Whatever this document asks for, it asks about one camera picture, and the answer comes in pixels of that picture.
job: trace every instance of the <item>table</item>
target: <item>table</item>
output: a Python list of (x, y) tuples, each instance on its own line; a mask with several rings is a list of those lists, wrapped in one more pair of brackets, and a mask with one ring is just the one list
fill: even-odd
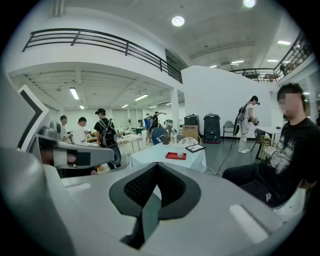
[[(186, 153), (186, 160), (166, 158), (168, 152), (178, 152), (178, 150), (182, 150), (184, 153)], [(176, 143), (163, 145), (162, 142), (132, 154), (130, 157), (129, 166), (130, 168), (133, 168), (142, 164), (153, 162), (164, 162), (187, 167), (201, 173), (205, 172), (207, 169), (206, 154), (204, 149), (195, 153), (191, 153), (185, 149), (184, 145)]]
[[(272, 134), (273, 134), (273, 141), (275, 141), (276, 134), (281, 134), (281, 131), (282, 131), (282, 129), (276, 129), (275, 127), (260, 127), (260, 126), (258, 126), (256, 129), (259, 129), (263, 132), (266, 132), (270, 136), (270, 139), (272, 139)], [(259, 150), (256, 153), (255, 159), (260, 160), (259, 154), (260, 154), (261, 147), (262, 147), (262, 145), (260, 143)]]
[(136, 135), (136, 134), (130, 134), (130, 135), (125, 135), (121, 138), (118, 138), (116, 140), (116, 142), (118, 143), (118, 145), (122, 145), (122, 144), (126, 144), (126, 143), (129, 143), (131, 142), (132, 144), (132, 149), (135, 150), (134, 148), (134, 141), (136, 141), (136, 143), (138, 144), (138, 148), (139, 148), (139, 151), (141, 150), (140, 149), (140, 145), (139, 145), (139, 140), (142, 140), (142, 136), (139, 136), (139, 135)]
[(131, 128), (132, 130), (135, 130), (136, 134), (141, 134), (141, 132), (145, 129), (144, 127), (138, 127), (138, 128)]

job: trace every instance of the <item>white column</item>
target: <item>white column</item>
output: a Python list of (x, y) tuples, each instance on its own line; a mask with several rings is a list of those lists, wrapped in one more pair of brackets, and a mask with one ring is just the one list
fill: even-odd
[(178, 90), (177, 90), (177, 88), (171, 89), (170, 96), (171, 96), (171, 109), (172, 109), (173, 128), (176, 129), (177, 134), (180, 134), (179, 102), (178, 102)]
[(318, 116), (318, 107), (317, 107), (317, 95), (315, 90), (315, 82), (310, 78), (310, 76), (307, 76), (305, 78), (305, 83), (308, 88), (308, 93), (310, 93), (309, 96), (309, 103), (310, 103), (310, 120), (314, 123), (316, 123), (316, 119)]
[(127, 108), (126, 109), (126, 113), (127, 113), (127, 118), (128, 118), (128, 120), (127, 120), (127, 122), (128, 122), (128, 130), (129, 130), (129, 132), (131, 133), (131, 124), (129, 124), (129, 118), (130, 118), (130, 110), (129, 110), (129, 108)]
[(136, 119), (136, 127), (139, 127), (139, 123), (138, 123), (138, 110), (135, 110), (135, 119)]

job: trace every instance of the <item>man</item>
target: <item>man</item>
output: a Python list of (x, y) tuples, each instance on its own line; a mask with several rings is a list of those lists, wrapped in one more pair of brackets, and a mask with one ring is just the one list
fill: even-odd
[(144, 125), (145, 125), (145, 130), (146, 130), (146, 137), (145, 137), (145, 144), (148, 145), (148, 139), (149, 139), (149, 143), (151, 142), (151, 137), (150, 137), (150, 117), (151, 115), (149, 115), (148, 113), (145, 115), (144, 118)]
[(297, 83), (283, 85), (277, 101), (289, 121), (271, 158), (228, 168), (222, 175), (270, 207), (286, 202), (301, 181), (308, 190), (319, 178), (320, 131), (306, 117), (303, 90)]
[(68, 122), (67, 117), (65, 115), (62, 115), (60, 117), (60, 121), (61, 121), (61, 132), (60, 132), (61, 140), (65, 143), (72, 144), (70, 138), (73, 136), (73, 134), (70, 133), (68, 135), (67, 130), (66, 130), (66, 124)]
[(158, 116), (159, 116), (160, 114), (166, 115), (167, 113), (162, 113), (162, 112), (156, 111), (156, 112), (154, 113), (153, 117), (152, 117), (153, 122), (152, 122), (152, 125), (151, 125), (149, 131), (152, 132), (152, 129), (153, 129), (153, 128), (158, 127)]
[[(100, 134), (104, 130), (105, 127), (111, 126), (112, 122), (106, 118), (106, 111), (103, 108), (99, 108), (98, 111), (95, 112), (96, 115), (98, 115), (100, 121), (96, 122), (94, 125), (94, 129), (96, 130), (96, 141), (99, 148), (106, 148), (105, 145), (103, 145), (100, 141)], [(109, 166), (110, 170), (113, 170), (114, 168), (120, 167), (121, 163), (114, 165), (111, 162), (107, 162), (107, 165)]]
[(93, 146), (89, 144), (86, 139), (87, 135), (91, 133), (91, 131), (84, 131), (84, 127), (87, 125), (87, 119), (84, 117), (80, 117), (78, 120), (78, 125), (74, 131), (74, 144), (81, 146)]
[(254, 105), (257, 103), (258, 97), (252, 96), (250, 101), (245, 105), (244, 119), (240, 123), (241, 137), (238, 151), (243, 154), (246, 154), (250, 151), (250, 149), (247, 148), (247, 137), (252, 123), (254, 125), (257, 123), (256, 119), (254, 118)]

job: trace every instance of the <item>black backpack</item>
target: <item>black backpack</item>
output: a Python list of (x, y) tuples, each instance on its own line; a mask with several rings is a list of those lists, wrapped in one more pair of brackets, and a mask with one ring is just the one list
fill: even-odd
[(100, 142), (105, 147), (113, 146), (117, 143), (116, 130), (111, 127), (112, 122), (109, 120), (106, 125), (102, 120), (99, 123), (103, 126), (103, 130), (100, 133)]

